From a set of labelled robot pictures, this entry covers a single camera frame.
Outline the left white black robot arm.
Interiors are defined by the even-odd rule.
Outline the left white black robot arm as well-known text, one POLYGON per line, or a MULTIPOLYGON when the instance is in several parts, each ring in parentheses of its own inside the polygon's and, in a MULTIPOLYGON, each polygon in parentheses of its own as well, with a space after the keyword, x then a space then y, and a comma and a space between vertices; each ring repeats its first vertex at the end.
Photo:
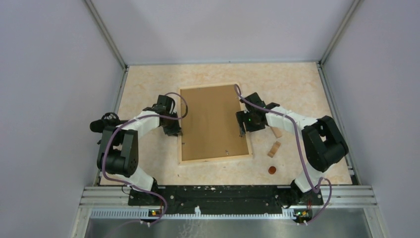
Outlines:
POLYGON ((147 205, 165 205, 166 200, 159 195, 156 179, 139 166, 139 139, 159 127, 167 136, 181 136, 180 120, 188 113, 177 114, 172 94, 159 95, 155 104, 133 119, 121 120, 115 113, 106 113, 90 123, 90 130, 102 135, 97 167, 103 178, 131 188, 132 196, 147 205))

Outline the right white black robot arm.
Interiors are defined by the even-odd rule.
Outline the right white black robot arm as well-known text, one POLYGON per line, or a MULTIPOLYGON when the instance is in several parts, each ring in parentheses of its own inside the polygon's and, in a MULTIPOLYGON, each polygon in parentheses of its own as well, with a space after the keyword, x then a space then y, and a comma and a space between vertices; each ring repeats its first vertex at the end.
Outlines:
POLYGON ((266 104, 253 93, 239 95, 246 109, 236 113, 240 135, 264 128, 279 128, 295 136, 302 172, 292 180, 286 200, 290 204, 304 204, 319 192, 325 172, 339 163, 349 152, 348 145, 335 120, 330 116, 319 119, 287 110, 277 103, 266 104))

